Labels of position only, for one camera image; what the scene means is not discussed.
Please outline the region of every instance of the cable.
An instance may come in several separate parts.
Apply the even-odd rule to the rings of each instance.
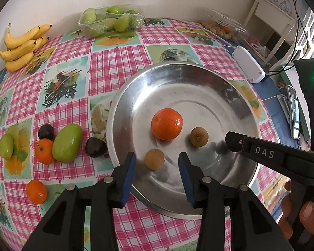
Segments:
[[[297,2],[297,0],[295,0],[294,8],[295,8],[295,13],[296,13],[296,15],[297,15],[298,27],[299,27],[299,22],[300,22],[300,23],[301,23],[301,27],[302,27],[303,32],[304,32],[304,35],[305,35],[305,38],[306,38],[306,41],[307,41],[307,49],[308,49],[308,47],[309,47],[309,42],[308,42],[308,39],[307,39],[307,34],[306,34],[305,28],[304,28],[304,26],[303,26],[303,22],[301,21],[301,18],[300,18],[300,16],[299,16],[298,11],[297,11],[296,2]],[[296,38],[296,41],[295,41],[294,51],[295,51],[295,48],[296,48],[296,43],[297,43],[297,38]],[[291,62],[291,59],[289,60],[289,62],[287,62],[287,64],[284,66],[284,68],[283,68],[282,70],[279,70],[279,71],[272,71],[271,73],[274,73],[274,74],[271,74],[270,76],[274,76],[274,75],[280,74],[281,72],[285,72],[285,71],[287,71],[287,70],[292,69],[294,66],[291,66],[291,67],[285,69],[285,67],[286,67],[290,62]]]
[[[294,8],[295,8],[295,11],[297,12],[297,6],[296,6],[296,4],[297,4],[297,0],[293,0],[293,2],[294,2]],[[286,68],[286,66],[292,61],[292,59],[293,59],[293,57],[294,57],[294,54],[295,54],[295,49],[296,49],[296,47],[297,47],[297,39],[298,39],[298,34],[299,34],[299,20],[297,21],[297,33],[296,33],[296,36],[295,36],[295,44],[294,44],[294,50],[293,50],[293,53],[292,53],[292,55],[291,55],[291,57],[290,57],[290,59],[289,59],[289,61],[285,64],[285,66],[283,67],[283,69],[282,70],[280,70],[280,72],[279,73],[281,73],[285,68]]]

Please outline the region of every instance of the banana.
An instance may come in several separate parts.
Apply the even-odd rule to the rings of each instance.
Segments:
[[[0,56],[4,61],[13,61],[21,56],[25,55],[26,53],[29,53],[32,51],[37,41],[35,40],[28,40],[27,42],[23,43],[20,47],[17,47],[16,49],[10,50],[10,51],[1,51],[0,50]]]
[[[42,37],[39,38],[39,39],[37,39],[37,40],[36,40],[36,45],[35,45],[35,47],[32,49],[32,51],[34,51],[34,52],[36,53],[36,51],[37,51],[37,50],[39,49],[39,47],[41,46],[42,41],[43,41],[43,38],[42,38]]]
[[[51,27],[52,27],[52,24],[43,24],[42,26],[39,27],[39,31],[37,32],[37,34],[32,39],[38,39],[43,34],[48,32]]]
[[[8,26],[8,31],[6,36],[4,37],[4,44],[9,48],[9,49],[15,49],[19,46],[21,46],[23,43],[25,43],[26,41],[32,39],[37,32],[39,31],[40,27],[36,26],[34,28],[32,28],[31,30],[29,30],[27,33],[23,34],[20,37],[14,38],[11,34],[10,34],[10,27],[11,27],[11,23]]]
[[[42,46],[44,46],[48,40],[49,40],[50,37],[42,37],[42,43],[41,43],[41,46],[39,46],[39,48],[41,48]]]
[[[15,71],[21,69],[25,64],[27,64],[34,57],[34,53],[35,52],[29,52],[17,60],[6,61],[4,63],[4,65],[7,69],[7,71],[15,72]]]

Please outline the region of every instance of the screw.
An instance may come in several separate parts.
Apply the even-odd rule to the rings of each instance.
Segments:
[[[210,176],[204,176],[202,178],[202,181],[205,183],[210,183],[210,182],[212,182],[212,178]]]
[[[113,180],[114,180],[114,178],[112,178],[111,176],[106,176],[106,177],[103,179],[103,181],[104,181],[105,183],[112,183]]]
[[[241,191],[248,191],[248,189],[249,189],[249,187],[247,185],[245,185],[245,184],[241,184],[240,185],[240,190]]]
[[[66,190],[68,190],[68,191],[73,191],[74,188],[75,188],[75,185],[71,183],[71,184],[68,184],[68,185],[67,185]]]

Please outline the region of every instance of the blue gripper pad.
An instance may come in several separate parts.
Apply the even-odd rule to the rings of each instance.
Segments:
[[[131,186],[134,181],[135,167],[136,167],[136,154],[132,154],[130,164],[123,182],[122,197],[120,201],[122,207],[126,205],[130,196]]]
[[[187,167],[185,165],[186,160],[184,160],[184,157],[185,156],[182,156],[182,153],[179,154],[178,167],[179,167],[179,172],[180,172],[180,176],[181,176],[181,181],[182,181],[182,184],[183,184],[184,189],[185,189],[187,201],[193,207],[194,203],[195,203],[195,201],[194,201],[194,188],[193,188],[193,184],[192,184],[191,178],[189,176]]]

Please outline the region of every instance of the clear plastic bag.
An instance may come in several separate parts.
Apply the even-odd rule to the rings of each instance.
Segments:
[[[239,37],[244,37],[248,33],[236,20],[226,16],[216,10],[201,7],[198,9],[201,25],[222,37],[237,41]]]
[[[115,7],[120,8],[119,13],[107,12]],[[81,14],[78,25],[86,37],[92,38],[108,33],[136,30],[143,25],[144,18],[145,13],[139,5],[104,6],[86,9]]]

